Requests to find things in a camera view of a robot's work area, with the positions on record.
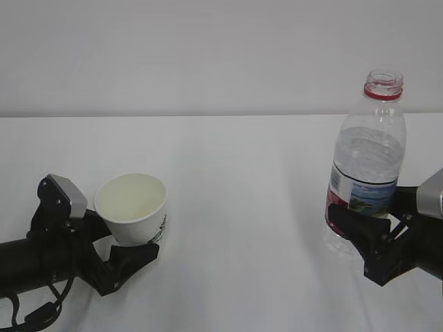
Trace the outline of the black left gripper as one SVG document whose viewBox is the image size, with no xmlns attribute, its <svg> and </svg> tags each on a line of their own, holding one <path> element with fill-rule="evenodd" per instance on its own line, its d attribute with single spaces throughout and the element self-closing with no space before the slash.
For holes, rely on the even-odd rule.
<svg viewBox="0 0 443 332">
<path fill-rule="evenodd" d="M 87 209 L 82 219 L 70 219 L 70 205 L 48 177 L 37 188 L 39 205 L 26 239 L 35 251 L 45 282 L 79 277 L 101 296 L 116 292 L 141 268 L 155 261 L 160 246 L 112 246 L 108 260 L 100 258 L 93 243 L 111 235 L 105 220 Z"/>
</svg>

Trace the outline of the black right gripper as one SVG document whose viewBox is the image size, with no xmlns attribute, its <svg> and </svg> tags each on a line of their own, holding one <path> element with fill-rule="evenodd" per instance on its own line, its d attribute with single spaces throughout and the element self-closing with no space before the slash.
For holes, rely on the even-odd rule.
<svg viewBox="0 0 443 332">
<path fill-rule="evenodd" d="M 380 286 L 416 268 L 442 279 L 442 219 L 418 212 L 417 189 L 396 187 L 392 215 L 399 224 L 393 229 L 389 219 L 359 214 L 344 205 L 327 208 L 332 228 L 352 243 L 364 260 L 364 275 Z"/>
</svg>

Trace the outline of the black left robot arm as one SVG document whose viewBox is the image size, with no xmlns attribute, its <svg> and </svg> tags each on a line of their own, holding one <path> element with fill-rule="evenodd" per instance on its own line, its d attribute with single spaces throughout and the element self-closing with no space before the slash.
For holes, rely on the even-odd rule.
<svg viewBox="0 0 443 332">
<path fill-rule="evenodd" d="M 112 246 L 103 261 L 93 244 L 111 231 L 68 178 L 48 174 L 37 196 L 39 206 L 26 238 L 1 244 L 1 292 L 20 294 L 79 277 L 106 296 L 157 259 L 159 245 L 148 242 Z"/>
</svg>

